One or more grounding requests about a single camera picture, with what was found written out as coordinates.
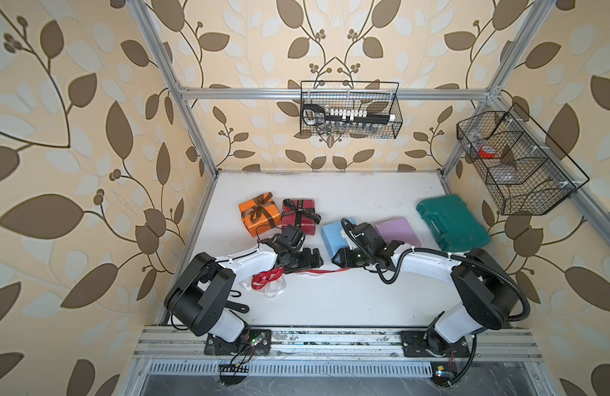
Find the ribbon bow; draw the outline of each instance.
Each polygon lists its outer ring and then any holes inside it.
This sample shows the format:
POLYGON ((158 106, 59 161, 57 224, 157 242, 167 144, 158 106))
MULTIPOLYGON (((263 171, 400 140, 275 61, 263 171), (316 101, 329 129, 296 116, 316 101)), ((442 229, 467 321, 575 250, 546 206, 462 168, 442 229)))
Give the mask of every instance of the ribbon bow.
POLYGON ((301 221, 303 216, 306 218, 311 218, 316 224, 320 224, 320 215, 316 214, 316 209, 314 208, 303 208, 303 200, 297 200, 298 206, 294 203, 294 201, 290 199, 283 200, 283 205, 290 209, 289 212, 282 213, 281 216, 289 216, 293 213, 296 213, 296 220, 294 222, 295 227, 301 226, 301 221))
POLYGON ((265 218, 268 220, 270 228, 276 227, 274 218, 272 218, 272 215, 266 210, 267 207, 274 204, 274 201, 272 201, 272 193, 261 194, 254 197, 252 200, 254 201, 255 206, 242 211, 241 218, 250 216, 250 221, 255 224, 257 221, 261 220, 263 216, 265 216, 265 218))

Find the red gift box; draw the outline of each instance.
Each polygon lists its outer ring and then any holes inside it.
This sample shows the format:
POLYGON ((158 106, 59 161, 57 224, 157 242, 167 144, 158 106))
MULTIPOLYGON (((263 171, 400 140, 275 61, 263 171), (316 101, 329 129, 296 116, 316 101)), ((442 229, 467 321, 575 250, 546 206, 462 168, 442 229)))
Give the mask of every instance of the red gift box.
POLYGON ((307 235, 315 235, 316 225, 319 223, 320 215, 316 214, 314 200, 283 200, 281 213, 283 228, 291 224, 307 235))

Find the black ribbon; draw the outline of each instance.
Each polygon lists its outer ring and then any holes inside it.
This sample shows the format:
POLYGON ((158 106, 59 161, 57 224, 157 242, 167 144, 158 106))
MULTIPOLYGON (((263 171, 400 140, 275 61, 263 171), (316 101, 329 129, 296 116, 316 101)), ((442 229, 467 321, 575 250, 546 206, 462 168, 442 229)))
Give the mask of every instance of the black ribbon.
POLYGON ((283 206, 288 207, 290 209, 289 212, 283 212, 281 217, 289 216, 293 213, 296 213, 296 220, 294 221, 294 226, 300 228, 302 225, 303 216, 306 218, 311 218, 314 223, 320 224, 320 215, 316 214, 316 209, 314 208, 303 208, 303 200, 296 200, 297 203, 294 203, 291 199, 283 200, 283 206))

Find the metal vent grille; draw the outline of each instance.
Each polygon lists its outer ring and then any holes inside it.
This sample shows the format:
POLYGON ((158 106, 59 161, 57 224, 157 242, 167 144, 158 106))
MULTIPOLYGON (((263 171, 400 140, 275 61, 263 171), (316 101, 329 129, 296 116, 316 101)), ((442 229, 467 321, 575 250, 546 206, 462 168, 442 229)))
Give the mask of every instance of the metal vent grille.
MULTIPOLYGON (((218 375, 219 363, 228 360, 159 359, 151 363, 152 375, 218 375)), ((248 375, 254 376, 353 376, 391 378, 429 378, 432 368, 429 362, 317 362, 255 360, 246 365, 248 375)))

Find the orange gift box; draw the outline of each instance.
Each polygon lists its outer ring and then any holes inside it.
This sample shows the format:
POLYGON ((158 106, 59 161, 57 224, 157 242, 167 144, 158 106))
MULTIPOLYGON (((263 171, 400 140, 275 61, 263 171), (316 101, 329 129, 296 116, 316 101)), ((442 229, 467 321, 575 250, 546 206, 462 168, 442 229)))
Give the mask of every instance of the orange gift box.
POLYGON ((243 224, 253 237, 281 225, 281 212, 272 201, 272 193, 239 204, 239 211, 243 224))

